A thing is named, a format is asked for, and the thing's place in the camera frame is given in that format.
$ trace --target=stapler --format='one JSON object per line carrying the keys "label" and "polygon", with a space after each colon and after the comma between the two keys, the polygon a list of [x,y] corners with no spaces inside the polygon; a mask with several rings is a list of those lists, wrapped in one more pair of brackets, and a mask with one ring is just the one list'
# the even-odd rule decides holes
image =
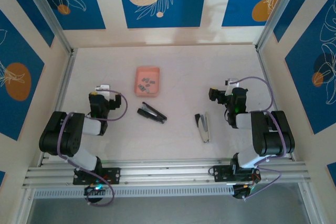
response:
{"label": "stapler", "polygon": [[138,114],[159,123],[164,123],[167,120],[167,117],[165,115],[163,115],[153,107],[149,106],[145,102],[142,102],[142,108],[138,109]]}
{"label": "stapler", "polygon": [[208,112],[205,112],[205,114],[196,114],[195,115],[196,124],[198,127],[198,131],[201,135],[203,143],[209,143],[210,142],[210,133],[209,133],[209,117]]}

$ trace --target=vent grille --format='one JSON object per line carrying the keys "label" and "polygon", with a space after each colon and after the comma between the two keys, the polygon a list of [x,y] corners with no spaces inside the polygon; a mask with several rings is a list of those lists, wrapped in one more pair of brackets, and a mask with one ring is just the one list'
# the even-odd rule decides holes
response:
{"label": "vent grille", "polygon": [[[169,197],[169,196],[211,196],[233,195],[233,187],[228,185],[214,186],[157,186],[157,187],[115,187],[116,198],[130,197]],[[90,198],[111,197],[110,189]],[[35,199],[83,198],[83,188],[37,189]]]}

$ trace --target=cable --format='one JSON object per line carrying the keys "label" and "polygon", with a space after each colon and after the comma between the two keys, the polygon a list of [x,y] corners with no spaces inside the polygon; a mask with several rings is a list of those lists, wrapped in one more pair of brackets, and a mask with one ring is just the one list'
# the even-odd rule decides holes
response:
{"label": "cable", "polygon": [[211,169],[214,169],[213,167],[210,167],[209,170],[208,170],[208,174],[211,175],[211,176],[215,176],[215,173],[210,173],[210,170]]}
{"label": "cable", "polygon": [[108,90],[108,89],[102,89],[102,90],[99,90],[99,91],[108,91],[110,93],[115,93],[115,94],[119,94],[124,100],[125,100],[125,104],[126,104],[126,108],[125,108],[125,111],[122,113],[122,115],[116,119],[106,119],[106,118],[91,118],[91,117],[88,117],[89,119],[94,119],[94,120],[99,120],[99,121],[108,121],[108,122],[113,122],[113,121],[117,121],[119,119],[121,119],[127,112],[127,109],[128,109],[128,102],[127,102],[127,99],[126,97],[122,94],[122,93],[119,93],[117,91],[114,91],[114,90]]}
{"label": "cable", "polygon": [[261,169],[261,170],[267,170],[267,171],[269,171],[269,172],[279,173],[279,176],[278,176],[276,179],[274,179],[271,183],[269,183],[267,186],[265,186],[264,188],[260,189],[259,191],[255,192],[254,194],[251,194],[251,195],[245,197],[244,200],[246,200],[246,199],[248,199],[248,198],[250,198],[250,197],[252,197],[252,196],[258,194],[259,192],[261,192],[261,191],[267,189],[268,187],[270,187],[272,184],[274,184],[274,183],[275,183],[279,178],[281,178],[281,176],[282,176],[282,173],[281,173],[280,171],[278,171],[278,170],[266,169],[266,168],[261,168],[261,167],[258,167],[258,168]]}
{"label": "cable", "polygon": [[238,81],[231,82],[231,84],[236,84],[236,83],[239,83],[241,81],[245,81],[247,79],[257,79],[257,80],[262,81],[263,83],[265,83],[267,85],[268,90],[269,90],[269,92],[271,94],[271,104],[266,109],[264,109],[263,111],[269,110],[272,107],[273,103],[274,103],[274,93],[273,93],[273,90],[271,88],[271,85],[267,81],[265,81],[264,79],[262,79],[260,77],[249,76],[249,77],[242,78],[242,79],[240,79]]}
{"label": "cable", "polygon": [[225,119],[226,122],[228,122],[228,119],[226,119],[226,113],[227,113],[227,109],[224,112],[224,119]]}
{"label": "cable", "polygon": [[[126,108],[125,108],[125,111],[122,113],[122,115],[116,119],[99,119],[99,118],[90,118],[90,119],[95,119],[95,120],[102,120],[102,121],[117,121],[119,119],[121,119],[125,114],[126,114],[126,111],[128,109],[128,102],[127,102],[127,99],[124,95],[122,95],[121,93],[119,92],[116,92],[116,91],[113,91],[113,90],[102,90],[102,91],[108,91],[108,92],[111,92],[111,93],[116,93],[116,94],[119,94],[121,95],[121,97],[123,97],[123,99],[125,100],[125,103],[126,103]],[[61,126],[61,129],[60,129],[60,132],[59,132],[59,135],[58,135],[58,140],[57,140],[57,155],[66,160],[70,165],[74,166],[75,168],[87,173],[87,174],[90,174],[96,178],[98,178],[99,180],[101,180],[102,182],[104,182],[110,189],[111,189],[111,192],[112,192],[112,198],[110,199],[109,202],[107,203],[104,203],[104,204],[92,204],[90,201],[89,201],[89,195],[91,195],[91,193],[94,191],[92,190],[90,193],[87,194],[86,196],[86,201],[88,202],[88,204],[90,204],[91,206],[94,206],[94,207],[105,207],[105,206],[108,206],[109,204],[111,204],[114,200],[114,195],[115,195],[115,192],[111,186],[111,184],[109,182],[107,182],[104,178],[102,178],[101,176],[91,172],[90,170],[87,170],[85,168],[82,168],[80,166],[78,166],[77,164],[75,164],[74,162],[72,162],[71,160],[69,160],[67,157],[63,156],[61,154],[61,151],[60,151],[60,146],[61,146],[61,139],[62,139],[62,135],[63,135],[63,132],[64,132],[64,129],[65,129],[65,126],[67,124],[67,121],[69,120],[69,118],[74,114],[74,112],[70,112],[69,114],[67,114],[67,116],[65,117],[64,121],[63,121],[63,124]]]}
{"label": "cable", "polygon": [[111,204],[114,200],[114,195],[115,195],[115,192],[112,188],[112,186],[110,185],[110,183],[108,183],[104,178],[100,177],[99,175],[91,172],[90,170],[86,170],[85,168],[82,168],[80,166],[78,166],[77,164],[75,164],[74,162],[72,162],[71,160],[69,160],[67,157],[63,156],[61,154],[61,151],[60,151],[60,148],[61,148],[61,140],[62,140],[62,135],[63,135],[63,132],[64,132],[64,128],[67,124],[67,121],[69,120],[69,118],[74,114],[74,112],[70,112],[69,114],[67,114],[67,116],[65,117],[64,121],[63,121],[63,124],[61,126],[61,129],[59,131],[59,135],[58,135],[58,141],[57,141],[57,155],[66,160],[70,165],[74,166],[75,168],[77,169],[80,169],[82,170],[83,172],[87,173],[87,174],[90,174],[96,178],[98,178],[99,180],[103,181],[106,185],[108,185],[108,187],[111,189],[112,191],[112,198],[109,202],[107,203],[104,203],[104,204],[92,204],[91,202],[89,202],[89,194],[87,194],[87,197],[86,197],[86,200],[88,202],[88,204],[90,204],[91,206],[94,206],[94,207],[105,207],[105,206],[108,206],[109,204]]}
{"label": "cable", "polygon": [[265,81],[264,79],[259,78],[259,77],[255,77],[255,76],[245,77],[245,78],[242,78],[242,79],[240,79],[240,80],[238,80],[238,81],[231,82],[231,84],[236,84],[236,83],[239,83],[239,82],[241,82],[241,81],[245,81],[245,80],[247,80],[247,79],[257,79],[257,80],[260,80],[260,81],[262,81],[263,83],[265,83],[265,84],[267,85],[267,87],[268,87],[268,90],[269,90],[269,92],[270,92],[270,94],[271,94],[271,103],[270,103],[270,105],[269,105],[266,109],[261,110],[261,111],[262,111],[262,112],[266,112],[266,113],[268,114],[268,116],[272,119],[272,121],[273,121],[275,127],[277,128],[277,131],[278,131],[279,136],[280,136],[281,144],[282,144],[282,154],[281,154],[281,156],[275,156],[275,157],[266,157],[266,158],[263,158],[262,160],[260,160],[260,161],[258,161],[258,162],[256,162],[256,163],[254,164],[254,166],[255,166],[256,168],[258,168],[258,169],[261,169],[261,170],[268,170],[268,171],[270,171],[270,172],[276,172],[276,173],[279,173],[279,176],[278,176],[276,179],[274,179],[273,181],[271,181],[267,186],[265,186],[265,187],[262,188],[261,190],[255,192],[254,194],[251,194],[251,195],[245,197],[244,200],[246,200],[246,199],[248,199],[248,198],[250,198],[250,197],[252,197],[252,196],[258,194],[259,192],[265,190],[266,188],[268,188],[268,187],[270,187],[272,184],[274,184],[279,178],[281,178],[281,176],[282,176],[282,172],[280,172],[280,171],[278,171],[278,170],[272,170],[272,169],[261,168],[261,167],[259,167],[259,165],[260,165],[261,163],[265,162],[266,160],[271,159],[271,158],[282,158],[282,157],[285,157],[286,152],[287,152],[286,142],[285,142],[285,139],[284,139],[284,135],[282,134],[281,128],[280,128],[280,126],[279,126],[277,120],[274,118],[274,116],[268,111],[268,110],[272,107],[272,105],[273,105],[273,103],[274,103],[274,93],[273,93],[272,87],[271,87],[270,84],[269,84],[267,81]]}

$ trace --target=blue wall panel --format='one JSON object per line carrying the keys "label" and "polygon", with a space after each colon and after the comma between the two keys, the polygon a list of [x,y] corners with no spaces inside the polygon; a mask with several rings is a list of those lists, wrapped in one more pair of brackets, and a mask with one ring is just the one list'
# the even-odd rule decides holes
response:
{"label": "blue wall panel", "polygon": [[328,0],[286,56],[314,133],[336,122],[336,0]]}
{"label": "blue wall panel", "polygon": [[290,23],[298,13],[305,0],[290,0],[276,24],[273,32],[278,41],[282,38]]}
{"label": "blue wall panel", "polygon": [[0,11],[0,133],[18,139],[43,67],[43,61]]}

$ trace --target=metal rail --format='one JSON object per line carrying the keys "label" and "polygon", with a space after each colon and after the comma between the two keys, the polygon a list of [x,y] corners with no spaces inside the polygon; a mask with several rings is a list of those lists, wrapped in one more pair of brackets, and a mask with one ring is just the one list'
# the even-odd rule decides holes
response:
{"label": "metal rail", "polygon": [[[104,167],[120,167],[118,186],[190,186],[190,185],[232,185],[248,184],[245,182],[216,183],[208,174],[210,167],[218,164],[228,165],[229,159],[205,159],[190,161],[125,161],[103,163]],[[280,183],[309,182],[310,176],[304,162],[284,160],[270,161],[261,167],[282,172]],[[28,169],[23,188],[78,187],[72,184],[73,167],[66,163],[50,162],[41,167]],[[261,183],[269,183],[278,174],[260,171]]]}

